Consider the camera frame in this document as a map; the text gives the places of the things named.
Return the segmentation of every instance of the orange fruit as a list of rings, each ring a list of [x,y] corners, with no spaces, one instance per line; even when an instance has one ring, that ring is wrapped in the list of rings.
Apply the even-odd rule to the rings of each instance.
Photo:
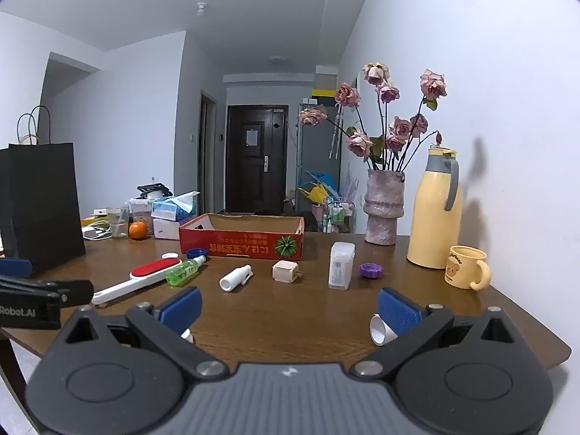
[[[147,236],[147,224],[144,222],[134,222],[129,226],[129,237],[134,240],[142,240]]]

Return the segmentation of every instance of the translucent plastic bottle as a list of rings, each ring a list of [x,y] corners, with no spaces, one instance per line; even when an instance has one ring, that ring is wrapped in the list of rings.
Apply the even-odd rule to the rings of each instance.
[[[355,244],[335,242],[330,250],[330,270],[328,287],[332,289],[349,289],[355,262]]]
[[[188,261],[184,261],[179,267],[171,270],[165,278],[167,283],[172,286],[179,286],[185,280],[189,279],[194,273],[199,270],[199,267],[205,263],[205,256],[201,255],[199,257],[192,258]]]

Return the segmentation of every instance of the glass cup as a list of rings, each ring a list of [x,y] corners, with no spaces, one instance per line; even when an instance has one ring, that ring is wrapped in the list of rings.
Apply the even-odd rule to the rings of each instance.
[[[129,235],[129,207],[108,207],[107,220],[113,238],[120,239]]]

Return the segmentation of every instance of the purple lid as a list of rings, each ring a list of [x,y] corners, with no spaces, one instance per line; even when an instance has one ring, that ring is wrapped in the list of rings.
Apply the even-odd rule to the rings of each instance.
[[[376,263],[363,263],[359,267],[359,275],[363,278],[377,279],[381,277],[383,267]]]

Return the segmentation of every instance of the dried rose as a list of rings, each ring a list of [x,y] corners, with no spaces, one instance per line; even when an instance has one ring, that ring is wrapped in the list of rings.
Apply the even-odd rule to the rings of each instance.
[[[402,146],[405,145],[405,141],[399,139],[394,134],[387,137],[387,149],[395,154],[398,154],[402,150]]]
[[[346,148],[357,157],[368,158],[372,141],[364,132],[357,130],[352,136],[346,138]]]
[[[308,108],[300,111],[298,118],[305,126],[315,126],[320,121],[324,121],[327,118],[327,114],[326,110],[322,107]]]
[[[361,96],[356,88],[342,82],[334,95],[334,99],[345,107],[354,108],[359,105]]]
[[[376,88],[376,92],[381,96],[383,103],[390,103],[391,101],[399,99],[398,88],[395,88],[391,83],[384,80],[383,83]]]
[[[408,140],[411,135],[411,123],[407,119],[395,116],[393,124],[389,126],[389,132],[401,140]]]
[[[364,79],[371,85],[379,86],[383,81],[389,79],[389,67],[380,62],[368,63],[362,68],[362,72]]]
[[[428,100],[436,100],[440,96],[447,96],[445,79],[443,75],[431,72],[425,69],[425,73],[421,75],[421,91]]]
[[[411,124],[415,125],[415,127],[413,128],[413,132],[411,133],[413,137],[419,137],[421,134],[427,132],[429,124],[427,123],[427,119],[425,118],[425,116],[422,115],[421,113],[411,117],[410,121]]]

